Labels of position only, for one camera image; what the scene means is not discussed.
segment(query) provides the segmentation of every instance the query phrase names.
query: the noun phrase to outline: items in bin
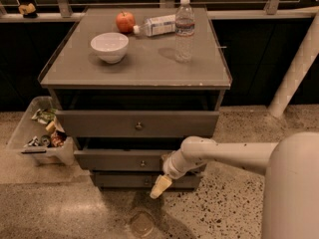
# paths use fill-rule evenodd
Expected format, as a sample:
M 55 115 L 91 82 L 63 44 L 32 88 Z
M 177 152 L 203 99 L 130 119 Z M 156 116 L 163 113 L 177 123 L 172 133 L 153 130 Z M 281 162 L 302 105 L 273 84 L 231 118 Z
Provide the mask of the items in bin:
M 45 146 L 45 147 L 61 147 L 64 145 L 64 141 L 67 139 L 67 135 L 61 131 L 55 130 L 51 136 L 42 135 L 39 140 L 38 136 L 34 136 L 24 147 L 28 146 Z
M 47 126 L 46 126 L 46 131 L 51 134 L 53 133 L 54 131 L 56 130 L 56 127 L 55 127 L 55 123 L 53 121 L 51 121 Z
M 31 147 L 31 146 L 40 146 L 41 142 L 38 139 L 38 136 L 34 136 L 24 147 Z
M 66 140 L 67 135 L 61 131 L 55 130 L 54 133 L 51 134 L 51 144 L 53 147 L 61 147 Z
M 31 117 L 32 120 L 36 120 L 41 124 L 48 124 L 55 117 L 56 109 L 38 109 Z
M 43 135 L 41 137 L 41 145 L 48 147 L 50 146 L 50 144 L 51 144 L 50 137 L 48 135 Z

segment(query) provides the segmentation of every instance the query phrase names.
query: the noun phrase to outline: speckled floor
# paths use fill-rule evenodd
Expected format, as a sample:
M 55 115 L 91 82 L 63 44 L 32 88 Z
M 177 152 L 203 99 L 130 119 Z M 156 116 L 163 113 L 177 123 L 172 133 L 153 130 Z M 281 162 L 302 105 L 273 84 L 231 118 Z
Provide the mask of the speckled floor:
M 281 119 L 266 107 L 221 108 L 219 142 L 279 141 L 319 131 L 319 106 L 290 106 Z M 34 166 L 5 151 L 22 113 L 0 113 L 0 238 L 137 238 L 133 217 L 156 225 L 146 238 L 260 238 L 264 178 L 212 162 L 194 192 L 99 191 L 77 163 Z

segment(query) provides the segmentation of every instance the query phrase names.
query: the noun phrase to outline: drawer front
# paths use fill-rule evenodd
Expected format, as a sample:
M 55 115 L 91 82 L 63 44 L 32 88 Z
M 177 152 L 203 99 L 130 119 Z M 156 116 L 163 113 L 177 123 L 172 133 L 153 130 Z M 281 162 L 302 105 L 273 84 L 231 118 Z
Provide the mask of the drawer front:
M 167 150 L 76 150 L 82 169 L 106 171 L 161 171 L 161 157 Z
M 212 136 L 218 112 L 57 111 L 67 135 L 75 137 Z
M 116 174 L 107 172 L 92 172 L 91 178 L 95 186 L 99 188 L 149 188 L 151 189 L 158 178 L 158 173 L 138 174 L 126 173 Z M 194 190 L 200 184 L 200 177 L 186 175 L 174 180 L 168 190 Z

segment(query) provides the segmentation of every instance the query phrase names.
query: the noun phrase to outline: bottle cap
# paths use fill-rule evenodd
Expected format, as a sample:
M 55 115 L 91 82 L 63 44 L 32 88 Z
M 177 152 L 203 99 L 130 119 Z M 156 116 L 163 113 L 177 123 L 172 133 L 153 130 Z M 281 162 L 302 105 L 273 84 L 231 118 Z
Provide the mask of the bottle cap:
M 138 35 L 141 31 L 140 31 L 140 27 L 139 26 L 134 26 L 133 27 L 133 32 L 136 34 L 136 35 Z
M 180 4 L 189 4 L 190 0 L 180 0 Z

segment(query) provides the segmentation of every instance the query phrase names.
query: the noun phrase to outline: black wall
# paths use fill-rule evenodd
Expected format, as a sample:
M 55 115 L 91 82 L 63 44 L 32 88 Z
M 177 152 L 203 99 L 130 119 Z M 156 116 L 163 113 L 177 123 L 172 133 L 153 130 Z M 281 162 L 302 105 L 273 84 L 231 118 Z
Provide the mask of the black wall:
M 1 23 L 0 111 L 23 111 L 49 95 L 38 76 L 74 23 Z
M 233 77 L 222 104 L 269 105 L 312 20 L 214 20 L 219 43 L 227 47 L 223 52 Z M 314 95 L 319 93 L 317 64 L 291 104 L 319 104 Z

